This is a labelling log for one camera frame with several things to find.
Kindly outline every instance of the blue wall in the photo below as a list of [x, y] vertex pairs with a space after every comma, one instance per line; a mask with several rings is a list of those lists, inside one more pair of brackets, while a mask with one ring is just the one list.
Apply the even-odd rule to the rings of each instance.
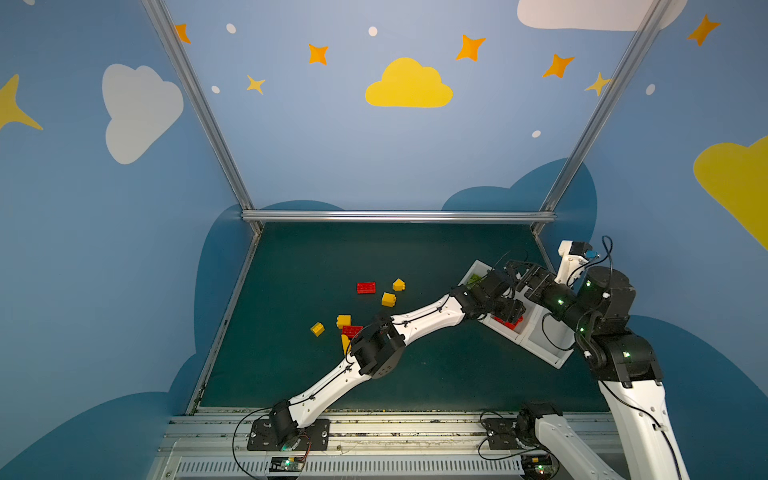
[[134, 163], [107, 149], [107, 67], [179, 84], [141, 3], [33, 3], [0, 5], [0, 88], [42, 127], [0, 127], [0, 478], [143, 478], [251, 232], [186, 98]]
[[[632, 36], [531, 28], [504, 0], [167, 3], [258, 208], [441, 210], [461, 190], [509, 188], [570, 153], [598, 101], [585, 88], [610, 78]], [[486, 38], [477, 61], [456, 60], [463, 35]], [[309, 63], [308, 44], [328, 46], [327, 65]], [[555, 54], [575, 59], [544, 78]], [[434, 67], [450, 103], [366, 102], [401, 57]]]
[[[686, 38], [704, 15], [721, 25], [698, 46]], [[594, 238], [613, 237], [617, 267], [642, 292], [634, 312], [693, 333], [768, 392], [768, 250], [693, 170], [714, 144], [748, 147], [768, 135], [768, 64], [756, 61], [768, 45], [765, 15], [758, 0], [690, 0], [659, 34], [586, 164], [598, 192]], [[758, 201], [768, 207], [767, 199]]]
[[[689, 0], [582, 165], [593, 189], [574, 181], [542, 234], [553, 258], [562, 238], [591, 237], [599, 250], [601, 235], [613, 238], [614, 265], [637, 289], [630, 327], [657, 350], [691, 478], [753, 478], [768, 467], [768, 251], [694, 175], [710, 146], [768, 135], [768, 65], [757, 60], [766, 14], [758, 0]], [[705, 15], [721, 25], [699, 46], [687, 37]], [[768, 208], [764, 192], [756, 197]], [[738, 444], [738, 458], [720, 442]]]

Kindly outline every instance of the painted cloud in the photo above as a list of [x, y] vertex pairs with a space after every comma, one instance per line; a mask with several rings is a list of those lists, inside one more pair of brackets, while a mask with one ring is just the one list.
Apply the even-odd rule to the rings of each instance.
[[[688, 0], [672, 0], [661, 19], [667, 27]], [[653, 0], [520, 0], [518, 18], [533, 28], [635, 31]]]
[[107, 149], [123, 165], [143, 155], [184, 109], [179, 87], [143, 65], [136, 70], [110, 65], [104, 71], [101, 90], [112, 117], [107, 126]]

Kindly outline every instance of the aluminum frame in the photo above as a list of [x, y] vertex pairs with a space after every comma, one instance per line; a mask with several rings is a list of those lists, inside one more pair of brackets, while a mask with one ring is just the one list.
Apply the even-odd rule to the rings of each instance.
[[243, 178], [240, 176], [240, 171], [237, 170], [235, 160], [232, 158], [227, 142], [224, 140], [224, 136], [219, 129], [219, 124], [216, 122], [214, 113], [210, 109], [208, 101], [205, 99], [205, 94], [200, 86], [200, 82], [197, 80], [197, 75], [194, 73], [194, 68], [190, 63], [189, 57], [184, 50], [184, 46], [181, 44], [181, 40], [176, 33], [174, 23], [171, 20], [170, 12], [163, 0], [141, 0], [144, 4], [144, 8], [147, 9], [149, 18], [154, 25], [154, 29], [157, 31], [157, 35], [163, 42], [166, 53], [170, 58], [171, 64], [174, 66], [176, 73], [179, 75], [184, 90], [187, 92], [189, 101], [192, 107], [197, 113], [197, 118], [200, 119], [200, 124], [205, 130], [206, 136], [210, 146], [214, 149], [216, 157], [219, 159], [219, 163], [224, 170], [224, 174], [227, 176], [227, 180], [232, 186], [232, 190], [237, 197], [237, 201], [243, 210], [253, 209], [253, 203], [248, 195], [248, 189], [246, 189]]
[[227, 304], [227, 309], [224, 311], [224, 317], [222, 318], [221, 323], [219, 324], [219, 329], [214, 337], [214, 343], [211, 345], [210, 350], [208, 350], [208, 357], [205, 359], [205, 364], [200, 371], [200, 377], [197, 379], [195, 390], [187, 405], [186, 415], [194, 415], [197, 411], [197, 407], [200, 405], [200, 401], [203, 399], [203, 394], [208, 386], [208, 379], [210, 378], [211, 372], [214, 370], [216, 357], [221, 350], [221, 343], [224, 341], [224, 335], [227, 334], [227, 328], [230, 325], [230, 320], [232, 320], [232, 314], [235, 311], [235, 306], [237, 306], [237, 301], [240, 299], [240, 292], [243, 290], [243, 284], [248, 276], [250, 264], [253, 262], [253, 256], [256, 255], [256, 248], [259, 246], [260, 241], [261, 235], [259, 233], [254, 233], [245, 261], [243, 262], [243, 267], [240, 269], [240, 275], [237, 277], [235, 288], [232, 291], [232, 296]]
[[245, 210], [246, 221], [279, 222], [439, 222], [439, 223], [549, 223], [554, 212], [445, 212], [382, 210]]

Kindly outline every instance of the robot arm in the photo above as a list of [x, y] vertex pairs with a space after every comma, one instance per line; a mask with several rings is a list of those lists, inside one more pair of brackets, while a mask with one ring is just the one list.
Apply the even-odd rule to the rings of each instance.
[[[473, 286], [454, 287], [419, 310], [378, 316], [352, 339], [344, 360], [333, 371], [273, 407], [270, 420], [279, 444], [293, 442], [301, 429], [354, 386], [390, 373], [405, 347], [422, 336], [488, 313], [504, 321], [517, 319], [525, 312], [522, 302], [514, 298], [517, 290], [574, 330], [576, 347], [611, 408], [632, 480], [689, 480], [669, 424], [654, 351], [626, 327], [634, 288], [623, 273], [593, 266], [576, 294], [567, 283], [581, 275], [591, 247], [571, 242], [561, 245], [561, 250], [563, 262], [557, 276], [541, 266], [508, 262]], [[521, 275], [522, 264], [528, 268]], [[576, 479], [621, 479], [573, 433], [561, 412], [536, 405], [527, 404], [518, 415], [515, 434], [523, 443], [543, 445]]]
[[278, 439], [288, 442], [297, 429], [310, 425], [349, 390], [391, 372], [410, 343], [437, 329], [454, 326], [463, 318], [461, 306], [450, 295], [411, 313], [378, 318], [355, 337], [335, 369], [305, 392], [275, 405], [273, 421]]
[[390, 373], [405, 347], [424, 335], [489, 312], [519, 316], [519, 309], [525, 308], [512, 298], [514, 284], [504, 270], [492, 270], [471, 289], [457, 286], [440, 300], [411, 313], [377, 316], [352, 339], [348, 353], [335, 369], [305, 392], [272, 408], [270, 422], [278, 444], [294, 442], [301, 429], [353, 387]]

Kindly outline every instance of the dark green table surface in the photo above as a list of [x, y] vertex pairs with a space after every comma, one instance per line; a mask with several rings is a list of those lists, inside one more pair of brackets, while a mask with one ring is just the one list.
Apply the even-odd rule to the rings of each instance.
[[[526, 226], [413, 223], [268, 223], [214, 365], [202, 406], [263, 407], [309, 388], [343, 358], [336, 316], [365, 326], [380, 311], [436, 301], [475, 260], [543, 263]], [[402, 278], [395, 308], [382, 293]], [[357, 282], [376, 282], [358, 295]], [[310, 332], [315, 322], [326, 331]], [[408, 347], [397, 368], [357, 386], [335, 409], [516, 410], [548, 400], [607, 411], [585, 362], [557, 370], [476, 321]]]

